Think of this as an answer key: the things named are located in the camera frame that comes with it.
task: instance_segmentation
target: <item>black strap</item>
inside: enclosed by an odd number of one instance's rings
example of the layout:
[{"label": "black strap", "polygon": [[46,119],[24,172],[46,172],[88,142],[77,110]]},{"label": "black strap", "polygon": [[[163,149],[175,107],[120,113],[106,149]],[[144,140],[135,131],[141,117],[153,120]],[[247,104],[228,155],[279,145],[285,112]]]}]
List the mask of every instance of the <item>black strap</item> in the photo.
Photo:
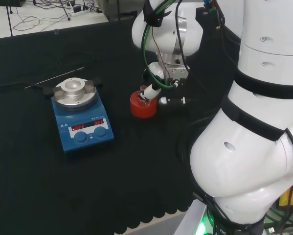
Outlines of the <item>black strap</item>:
[{"label": "black strap", "polygon": [[249,92],[277,99],[293,99],[293,86],[264,82],[237,71],[235,82]]},{"label": "black strap", "polygon": [[143,7],[144,21],[152,27],[160,27],[162,23],[162,19],[165,16],[168,16],[170,13],[171,11],[167,13],[165,13],[165,11],[162,11],[159,14],[156,14],[156,12],[152,9],[150,0],[145,1],[144,7]]},{"label": "black strap", "polygon": [[251,132],[254,132],[255,134],[258,134],[268,140],[276,141],[280,139],[285,132],[284,130],[271,126],[243,111],[232,103],[227,95],[222,100],[221,109],[232,121],[235,121]]}]

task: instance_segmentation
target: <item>screw hole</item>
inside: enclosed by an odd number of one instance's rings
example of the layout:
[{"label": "screw hole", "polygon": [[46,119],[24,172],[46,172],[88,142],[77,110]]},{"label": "screw hole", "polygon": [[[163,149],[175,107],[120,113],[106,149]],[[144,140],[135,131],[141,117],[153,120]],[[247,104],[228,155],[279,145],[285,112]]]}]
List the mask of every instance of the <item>screw hole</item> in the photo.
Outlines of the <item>screw hole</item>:
[{"label": "screw hole", "polygon": [[228,142],[224,142],[224,145],[225,145],[225,147],[227,148],[227,150],[229,152],[231,152],[231,153],[234,153],[235,152],[235,147],[232,144],[230,144]]}]

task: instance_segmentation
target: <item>green cable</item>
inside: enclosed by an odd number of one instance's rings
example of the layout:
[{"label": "green cable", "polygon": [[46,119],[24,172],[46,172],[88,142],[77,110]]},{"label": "green cable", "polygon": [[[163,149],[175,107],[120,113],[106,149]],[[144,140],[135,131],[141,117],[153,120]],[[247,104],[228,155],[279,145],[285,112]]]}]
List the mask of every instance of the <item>green cable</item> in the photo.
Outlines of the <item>green cable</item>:
[{"label": "green cable", "polygon": [[164,11],[168,6],[174,3],[175,0],[169,0],[166,2],[157,12],[156,14],[159,14],[160,12]]},{"label": "green cable", "polygon": [[[175,0],[169,0],[167,3],[165,3],[157,12],[156,14],[159,14],[160,12],[164,11],[168,6],[170,6]],[[144,62],[146,64],[146,68],[149,72],[149,74],[153,77],[154,81],[162,88],[164,89],[172,89],[174,86],[167,86],[162,84],[161,82],[159,82],[155,76],[153,75],[153,73],[150,71],[148,64],[147,64],[147,60],[146,60],[146,54],[145,54],[145,46],[146,46],[146,42],[147,42],[147,37],[150,33],[150,29],[151,27],[148,25],[147,29],[146,29],[146,33],[145,33],[145,37],[144,37],[144,44],[143,44],[143,56],[144,56]]]}]

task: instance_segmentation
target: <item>metal rod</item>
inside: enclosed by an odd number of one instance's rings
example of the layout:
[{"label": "metal rod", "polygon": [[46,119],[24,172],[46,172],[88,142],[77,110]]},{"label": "metal rod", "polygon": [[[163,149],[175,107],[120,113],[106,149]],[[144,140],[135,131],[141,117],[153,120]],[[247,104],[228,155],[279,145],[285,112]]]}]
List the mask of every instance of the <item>metal rod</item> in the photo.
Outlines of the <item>metal rod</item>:
[{"label": "metal rod", "polygon": [[43,83],[43,82],[46,82],[46,81],[52,80],[52,79],[57,78],[57,77],[60,77],[60,76],[64,76],[64,75],[66,75],[66,74],[68,74],[68,73],[71,73],[71,72],[75,72],[75,71],[81,70],[81,69],[83,69],[83,68],[84,68],[84,67],[82,67],[82,68],[78,68],[78,69],[73,70],[73,71],[70,71],[70,72],[66,72],[66,73],[60,74],[60,75],[58,75],[58,76],[56,76],[56,77],[52,77],[52,78],[47,79],[47,80],[44,80],[44,81],[42,81],[42,82],[38,82],[38,83],[36,83],[35,85],[38,85],[38,84],[40,84],[40,83]]},{"label": "metal rod", "polygon": [[12,31],[12,29],[11,29],[11,23],[10,23],[10,18],[9,18],[8,6],[6,6],[6,11],[7,11],[7,16],[8,16],[8,22],[9,22],[10,34],[11,34],[11,36],[13,36],[13,31]]},{"label": "metal rod", "polygon": [[68,17],[68,20],[70,21],[70,17],[68,16],[68,14],[67,14],[67,11],[66,11],[66,9],[64,8],[64,6],[63,6],[63,3],[62,3],[62,1],[61,0],[59,0],[59,2],[60,2],[60,4],[62,5],[62,7],[63,7],[63,10],[65,11],[65,14],[66,14],[66,16]]}]

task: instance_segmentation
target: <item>white floor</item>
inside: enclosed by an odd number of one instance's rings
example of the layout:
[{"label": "white floor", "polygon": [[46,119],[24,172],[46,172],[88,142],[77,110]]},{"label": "white floor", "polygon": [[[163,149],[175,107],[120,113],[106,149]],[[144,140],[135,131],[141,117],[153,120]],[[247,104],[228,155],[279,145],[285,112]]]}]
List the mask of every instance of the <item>white floor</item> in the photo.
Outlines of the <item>white floor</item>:
[{"label": "white floor", "polygon": [[[85,0],[85,3],[92,2],[92,0]],[[76,3],[83,4],[83,0],[76,0]],[[97,23],[103,23],[108,22],[107,18],[103,13],[96,13],[94,11],[85,13],[83,15],[71,17],[71,20],[68,21],[67,17],[65,15],[65,12],[62,8],[52,8],[44,10],[42,8],[36,7],[33,5],[32,2],[25,2],[22,7],[17,7],[18,14],[21,16],[22,19],[25,19],[26,16],[35,16],[38,18],[44,18],[44,17],[50,17],[50,18],[58,18],[60,19],[45,19],[48,21],[41,22],[41,25],[35,26],[33,29],[29,29],[26,31],[17,31],[18,30],[24,30],[27,28],[31,28],[34,25],[38,23],[38,21],[30,21],[27,23],[21,23],[19,26],[16,26],[18,23],[22,22],[20,17],[17,16],[17,11],[15,7],[12,7],[13,14],[10,14],[10,22],[12,27],[15,27],[15,29],[12,29],[13,35],[21,35],[21,34],[29,34],[29,33],[36,33],[41,31],[49,31],[54,29],[61,29],[61,28],[69,28],[69,27],[76,27],[76,26],[82,26],[82,25],[88,25],[88,24],[97,24]],[[0,38],[4,37],[10,37],[10,28],[8,23],[8,17],[6,12],[6,7],[0,6]]]}]

